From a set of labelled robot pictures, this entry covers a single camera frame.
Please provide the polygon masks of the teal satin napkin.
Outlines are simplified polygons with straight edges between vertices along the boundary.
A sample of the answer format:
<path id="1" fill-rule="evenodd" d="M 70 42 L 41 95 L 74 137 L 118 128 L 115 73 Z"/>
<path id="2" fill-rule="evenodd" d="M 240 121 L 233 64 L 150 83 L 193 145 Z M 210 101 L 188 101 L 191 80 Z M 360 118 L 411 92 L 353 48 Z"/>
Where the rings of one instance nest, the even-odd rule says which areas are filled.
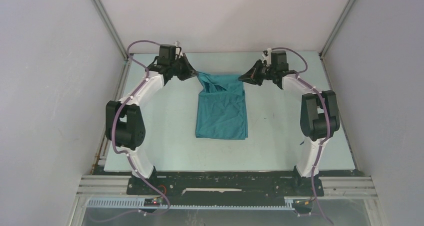
<path id="1" fill-rule="evenodd" d="M 202 90 L 198 94 L 195 136 L 219 140 L 248 137 L 246 93 L 235 74 L 197 76 Z"/>

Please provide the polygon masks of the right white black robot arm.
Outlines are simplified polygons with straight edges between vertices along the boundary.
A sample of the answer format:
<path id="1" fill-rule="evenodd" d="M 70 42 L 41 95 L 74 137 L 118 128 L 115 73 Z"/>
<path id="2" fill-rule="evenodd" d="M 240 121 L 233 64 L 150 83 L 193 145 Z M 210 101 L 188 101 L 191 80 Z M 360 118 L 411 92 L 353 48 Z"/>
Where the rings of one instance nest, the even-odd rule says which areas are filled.
<path id="1" fill-rule="evenodd" d="M 337 96 L 332 90 L 319 90 L 301 78 L 301 72 L 289 68 L 287 53 L 291 52 L 304 63 L 307 61 L 298 52 L 286 48 L 268 48 L 262 52 L 262 58 L 238 80 L 261 86 L 271 81 L 279 89 L 290 93 L 301 103 L 299 125 L 304 135 L 304 148 L 300 160 L 294 167 L 295 178 L 291 181 L 291 190 L 304 195 L 311 188 L 308 178 L 314 179 L 319 173 L 319 163 L 325 146 L 334 133 L 340 129 L 340 116 Z"/>

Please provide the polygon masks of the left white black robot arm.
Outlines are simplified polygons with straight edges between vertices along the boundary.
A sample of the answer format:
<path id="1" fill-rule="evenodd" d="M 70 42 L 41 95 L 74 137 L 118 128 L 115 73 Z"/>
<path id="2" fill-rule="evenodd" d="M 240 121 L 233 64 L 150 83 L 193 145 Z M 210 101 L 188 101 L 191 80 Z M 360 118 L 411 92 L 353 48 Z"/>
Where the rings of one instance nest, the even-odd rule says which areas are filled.
<path id="1" fill-rule="evenodd" d="M 179 45 L 161 44 L 159 53 L 145 70 L 140 83 L 120 100 L 111 100 L 105 107 L 105 135 L 117 155 L 124 155 L 132 173 L 140 178 L 138 187 L 145 194 L 153 194 L 158 181 L 152 177 L 156 170 L 142 149 L 146 127 L 142 109 L 173 77 L 184 81 L 198 72 Z"/>

